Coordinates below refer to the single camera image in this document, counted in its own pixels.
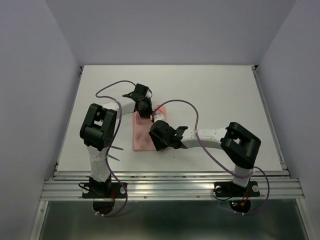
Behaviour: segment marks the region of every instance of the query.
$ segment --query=black bracket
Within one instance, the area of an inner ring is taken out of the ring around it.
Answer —
[[[220,140],[222,149],[235,165],[243,169],[252,169],[261,140],[237,122],[230,122],[226,130],[224,138]]]
[[[128,184],[126,182],[122,182],[122,184],[127,188]],[[89,188],[91,187],[91,184],[89,182],[85,182],[84,188]],[[114,198],[115,199],[125,199],[126,198],[126,193],[121,193],[121,185],[118,182],[111,182],[111,186],[109,189],[105,192],[97,192],[93,190],[89,190],[88,193],[84,193],[82,191],[82,198],[83,199],[111,199],[112,198],[112,192],[114,190]]]
[[[102,151],[109,146],[114,138],[116,127],[117,111],[104,109],[101,105],[91,104],[85,115],[81,130],[80,138],[84,144],[93,146]]]
[[[249,193],[250,198],[260,197],[259,186],[256,181],[249,181],[247,187],[240,187],[232,181],[218,181],[214,183],[217,198],[243,197]]]

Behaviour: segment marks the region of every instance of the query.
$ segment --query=white wall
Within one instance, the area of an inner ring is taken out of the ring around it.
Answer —
[[[28,239],[79,66],[44,0],[0,3],[0,239]]]
[[[46,0],[81,65],[258,64],[294,0]]]
[[[283,154],[320,230],[320,1],[297,0],[258,75]]]

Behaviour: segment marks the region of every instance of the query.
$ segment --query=white tabletop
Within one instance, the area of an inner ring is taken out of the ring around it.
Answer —
[[[171,99],[187,100],[199,111],[199,129],[224,128],[238,122],[261,139],[256,166],[265,171],[281,171],[264,107],[250,66],[226,65],[87,65],[84,67],[70,122],[59,158],[58,171],[90,171],[87,147],[79,136],[88,107],[106,104],[107,99],[95,98],[101,88],[119,80],[140,83],[153,92],[156,106]],[[119,98],[133,91],[130,83],[120,83],[103,92]],[[173,127],[195,125],[194,110],[180,102],[166,106],[168,123]],[[132,116],[122,118],[109,159],[114,171],[223,171],[201,148],[167,149],[134,152]],[[218,149],[209,150],[227,168],[233,170],[229,157]]]

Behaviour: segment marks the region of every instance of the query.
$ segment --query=pink cloth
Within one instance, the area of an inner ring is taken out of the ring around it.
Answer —
[[[162,106],[155,114],[162,114],[167,121],[166,107]],[[156,148],[149,136],[149,131],[153,122],[150,119],[141,118],[136,111],[132,114],[133,125],[133,150],[138,151],[155,151]]]

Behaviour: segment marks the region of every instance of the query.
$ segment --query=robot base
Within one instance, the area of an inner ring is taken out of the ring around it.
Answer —
[[[84,188],[91,189],[90,191],[83,190],[82,191],[82,198],[83,199],[111,199],[112,198],[112,192],[114,190],[114,198],[115,199],[125,199],[126,193],[124,190],[122,190],[122,186],[118,182],[111,182],[111,179],[108,181],[108,183],[105,183],[108,187],[105,191],[101,190],[93,190],[92,184],[90,182],[84,182],[82,183]],[[126,182],[122,183],[125,188],[127,188],[128,184]]]
[[[258,183],[249,181],[246,188],[235,185],[232,181],[218,181],[215,185],[215,196],[217,198],[243,197],[245,193],[249,193],[250,198],[260,197]]]

